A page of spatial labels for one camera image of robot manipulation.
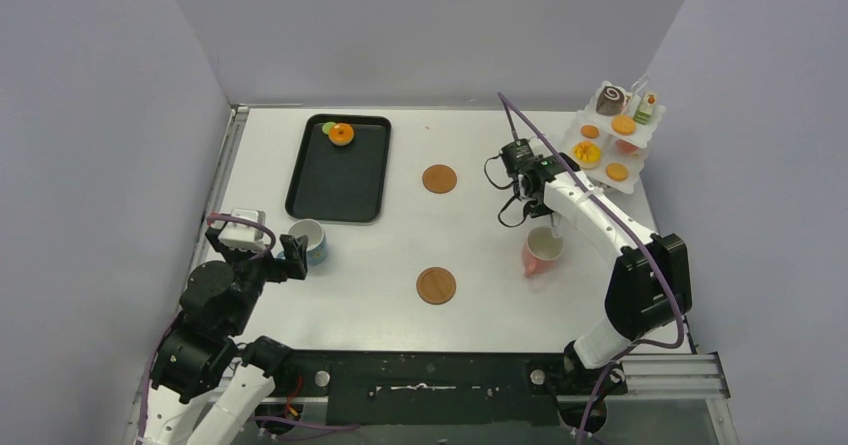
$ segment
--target tabletop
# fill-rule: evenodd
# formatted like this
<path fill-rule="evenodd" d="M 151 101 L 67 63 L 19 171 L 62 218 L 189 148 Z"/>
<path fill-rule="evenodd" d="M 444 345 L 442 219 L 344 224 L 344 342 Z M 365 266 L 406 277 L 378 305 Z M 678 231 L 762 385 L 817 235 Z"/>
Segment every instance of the tabletop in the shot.
<path fill-rule="evenodd" d="M 391 121 L 391 145 L 380 216 L 370 224 L 324 223 L 326 261 L 305 281 L 269 283 L 236 341 L 267 335 L 295 349 L 561 352 L 602 316 L 611 270 L 573 228 L 553 270 L 523 276 L 521 249 L 529 230 L 547 218 L 509 229 L 496 215 L 511 191 L 493 188 L 484 161 L 511 140 L 502 111 L 442 109 L 251 109 L 226 182 L 221 211 L 264 210 L 266 225 L 287 233 L 285 211 L 292 169 L 306 121 L 319 113 L 377 115 Z M 528 112 L 557 144 L 572 112 Z M 530 137 L 518 124 L 519 135 Z M 456 188 L 427 191 L 421 181 L 434 164 L 453 168 Z M 490 164 L 507 183 L 500 161 Z M 641 183 L 631 195 L 608 192 L 635 220 L 655 227 Z M 521 219 L 520 205 L 504 220 Z M 206 260 L 220 259 L 207 251 Z M 455 296 L 430 305 L 416 292 L 427 268 L 449 270 Z M 676 337 L 673 324 L 651 338 Z M 637 352 L 669 352 L 640 346 Z M 688 344 L 672 352 L 690 353 Z"/>

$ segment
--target gray wall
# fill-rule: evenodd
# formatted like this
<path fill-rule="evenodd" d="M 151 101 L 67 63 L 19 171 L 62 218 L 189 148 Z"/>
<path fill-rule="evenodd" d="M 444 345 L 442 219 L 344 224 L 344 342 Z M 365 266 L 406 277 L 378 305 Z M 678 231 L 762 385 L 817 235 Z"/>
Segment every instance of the gray wall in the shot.
<path fill-rule="evenodd" d="M 639 78 L 683 3 L 177 1 L 233 103 L 560 109 Z"/>
<path fill-rule="evenodd" d="M 0 443 L 115 444 L 228 105 L 174 0 L 0 0 Z"/>
<path fill-rule="evenodd" d="M 646 188 L 745 445 L 848 443 L 848 0 L 686 0 Z"/>

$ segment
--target black tray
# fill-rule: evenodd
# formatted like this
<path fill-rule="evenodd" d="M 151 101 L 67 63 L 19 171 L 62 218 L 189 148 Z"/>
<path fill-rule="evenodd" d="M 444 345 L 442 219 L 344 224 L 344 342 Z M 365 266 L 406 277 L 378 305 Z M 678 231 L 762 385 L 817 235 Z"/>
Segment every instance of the black tray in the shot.
<path fill-rule="evenodd" d="M 325 122 L 353 127 L 353 141 L 333 145 Z M 286 212 L 295 218 L 370 222 L 380 214 L 392 124 L 383 117 L 315 115 L 306 122 Z"/>

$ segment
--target blue mug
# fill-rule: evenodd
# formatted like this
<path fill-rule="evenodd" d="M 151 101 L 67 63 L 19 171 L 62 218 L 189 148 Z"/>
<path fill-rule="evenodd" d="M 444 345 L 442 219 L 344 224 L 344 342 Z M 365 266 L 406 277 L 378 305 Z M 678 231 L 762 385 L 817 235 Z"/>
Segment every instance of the blue mug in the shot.
<path fill-rule="evenodd" d="M 306 236 L 306 263 L 309 266 L 318 265 L 327 258 L 327 234 L 320 223 L 311 218 L 298 220 L 289 228 L 289 235 L 295 238 Z"/>

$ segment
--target brown coaster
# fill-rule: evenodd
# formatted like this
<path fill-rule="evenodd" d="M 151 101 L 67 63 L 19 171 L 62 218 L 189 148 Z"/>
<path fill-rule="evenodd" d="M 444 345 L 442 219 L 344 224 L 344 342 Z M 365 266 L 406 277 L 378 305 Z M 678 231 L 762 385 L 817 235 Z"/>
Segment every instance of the brown coaster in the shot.
<path fill-rule="evenodd" d="M 433 193 L 448 193 L 456 186 L 456 172 L 447 165 L 433 165 L 421 177 L 424 188 Z"/>
<path fill-rule="evenodd" d="M 444 268 L 428 268 L 418 275 L 415 288 L 418 289 L 421 300 L 433 305 L 441 305 L 453 298 L 456 293 L 456 279 Z"/>

